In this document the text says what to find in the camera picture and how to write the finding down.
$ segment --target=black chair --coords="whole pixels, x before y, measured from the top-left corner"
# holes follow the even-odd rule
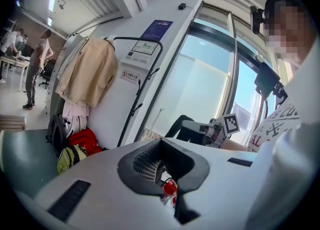
[[[39,86],[40,85],[45,85],[45,89],[47,89],[47,86],[49,84],[49,81],[50,81],[50,78],[51,78],[51,75],[52,75],[52,72],[55,68],[55,64],[56,64],[56,61],[51,59],[49,60],[45,66],[44,66],[44,69],[43,71],[40,73],[40,77],[42,77],[43,79],[45,79],[45,81],[39,83]]]

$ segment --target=white table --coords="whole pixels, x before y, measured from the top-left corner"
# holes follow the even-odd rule
[[[5,56],[0,57],[0,64],[1,64],[1,62],[6,63],[6,71],[5,71],[5,75],[4,75],[5,79],[8,76],[9,65],[13,65],[14,67],[22,68],[21,76],[20,76],[20,89],[19,89],[19,91],[21,91],[22,81],[23,81],[23,78],[24,78],[24,73],[25,73],[26,68],[29,66],[30,62],[28,62],[28,61],[20,61],[18,59],[14,60],[14,59],[11,59],[11,58],[7,58]]]

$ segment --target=label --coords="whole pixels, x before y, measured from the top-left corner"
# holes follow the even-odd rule
[[[123,71],[120,75],[120,78],[122,78],[130,83],[133,83],[133,84],[135,84],[139,80],[139,77],[140,77],[139,74],[132,72],[132,71],[129,71],[127,69],[123,69]]]

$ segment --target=pink garment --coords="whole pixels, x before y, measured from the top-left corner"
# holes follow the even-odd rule
[[[67,101],[64,102],[62,117],[70,122],[73,116],[89,116],[89,107],[87,105],[70,104]]]

